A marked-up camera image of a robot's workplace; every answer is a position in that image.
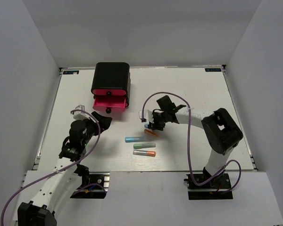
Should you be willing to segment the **orange pen refill tube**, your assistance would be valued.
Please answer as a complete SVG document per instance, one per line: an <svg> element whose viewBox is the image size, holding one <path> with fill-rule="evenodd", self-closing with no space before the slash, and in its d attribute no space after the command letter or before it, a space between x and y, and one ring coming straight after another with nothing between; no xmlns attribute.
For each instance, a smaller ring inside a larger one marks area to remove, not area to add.
<svg viewBox="0 0 283 226"><path fill-rule="evenodd" d="M148 129L145 129L144 133L147 134L147 135L153 136L153 137L159 137L159 135L157 133L150 131Z"/></svg>

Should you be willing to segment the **pink drawer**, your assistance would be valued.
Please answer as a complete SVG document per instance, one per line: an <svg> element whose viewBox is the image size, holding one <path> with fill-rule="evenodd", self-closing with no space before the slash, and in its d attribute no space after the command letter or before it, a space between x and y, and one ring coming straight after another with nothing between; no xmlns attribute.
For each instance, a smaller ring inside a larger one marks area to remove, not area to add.
<svg viewBox="0 0 283 226"><path fill-rule="evenodd" d="M128 105L125 96L96 96L93 109L106 113L121 113L125 111Z"/></svg>
<svg viewBox="0 0 283 226"><path fill-rule="evenodd" d="M125 96L127 92L123 89L93 89L92 94L97 96Z"/></svg>

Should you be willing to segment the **light blue clear tube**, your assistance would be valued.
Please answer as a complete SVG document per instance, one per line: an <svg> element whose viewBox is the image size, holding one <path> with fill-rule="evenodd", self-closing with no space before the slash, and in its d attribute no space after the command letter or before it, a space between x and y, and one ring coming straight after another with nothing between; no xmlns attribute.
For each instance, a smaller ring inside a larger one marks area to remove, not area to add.
<svg viewBox="0 0 283 226"><path fill-rule="evenodd" d="M126 143L144 142L147 141L146 137L125 137Z"/></svg>

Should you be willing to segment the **pink top drawer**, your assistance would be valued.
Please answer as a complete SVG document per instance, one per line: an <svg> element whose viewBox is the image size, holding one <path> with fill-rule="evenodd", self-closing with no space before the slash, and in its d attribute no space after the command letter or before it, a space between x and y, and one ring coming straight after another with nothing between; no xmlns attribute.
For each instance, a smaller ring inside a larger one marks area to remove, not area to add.
<svg viewBox="0 0 283 226"><path fill-rule="evenodd" d="M93 89L92 94L97 96L125 96L127 92L123 89Z"/></svg>

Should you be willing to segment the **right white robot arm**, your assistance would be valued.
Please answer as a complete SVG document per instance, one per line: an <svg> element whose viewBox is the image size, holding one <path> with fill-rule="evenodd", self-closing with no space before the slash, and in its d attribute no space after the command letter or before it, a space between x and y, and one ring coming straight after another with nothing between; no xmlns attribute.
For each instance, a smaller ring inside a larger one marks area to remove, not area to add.
<svg viewBox="0 0 283 226"><path fill-rule="evenodd" d="M170 99L171 93L164 92L164 96L157 100L158 109L152 111L144 107L140 111L140 120L148 123L148 129L163 131L166 123L187 125L187 150L191 148L191 128L203 129L211 147L210 156L203 168L203 181L196 181L194 174L190 174L191 181L196 186L216 187L220 175L231 163L229 156L243 138L242 131L224 108L215 110L206 116L203 112L192 109L187 101L183 105L175 105Z"/></svg>

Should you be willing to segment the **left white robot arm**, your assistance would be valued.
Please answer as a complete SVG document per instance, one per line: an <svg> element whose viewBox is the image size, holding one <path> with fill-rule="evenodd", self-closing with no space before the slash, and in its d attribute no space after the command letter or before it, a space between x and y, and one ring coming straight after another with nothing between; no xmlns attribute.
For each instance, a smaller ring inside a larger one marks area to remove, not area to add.
<svg viewBox="0 0 283 226"><path fill-rule="evenodd" d="M112 118L88 113L85 110L71 111L74 121L69 135L64 139L61 152L52 173L33 183L45 183L29 202L22 202L17 209L17 222L20 226L55 226L57 216L68 201L80 189L93 186L89 168L81 161L91 154L86 146L92 137L100 138L109 129Z"/></svg>

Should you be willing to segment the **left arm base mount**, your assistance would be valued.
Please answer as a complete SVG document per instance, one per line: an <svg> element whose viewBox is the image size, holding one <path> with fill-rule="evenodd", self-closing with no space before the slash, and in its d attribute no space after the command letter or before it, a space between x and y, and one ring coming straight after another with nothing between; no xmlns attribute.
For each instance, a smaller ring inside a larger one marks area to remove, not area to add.
<svg viewBox="0 0 283 226"><path fill-rule="evenodd" d="M73 193L72 199L104 199L109 187L109 172L90 172L88 178Z"/></svg>

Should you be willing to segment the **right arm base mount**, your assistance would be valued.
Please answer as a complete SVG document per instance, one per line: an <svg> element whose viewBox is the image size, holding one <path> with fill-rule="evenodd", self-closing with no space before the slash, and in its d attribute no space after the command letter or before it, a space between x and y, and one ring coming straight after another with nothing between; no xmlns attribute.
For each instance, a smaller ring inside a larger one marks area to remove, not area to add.
<svg viewBox="0 0 283 226"><path fill-rule="evenodd" d="M185 184L188 186L189 200L232 200L231 181L227 173L218 176L212 181L202 186L197 186L193 183L191 175L187 174L184 179Z"/></svg>

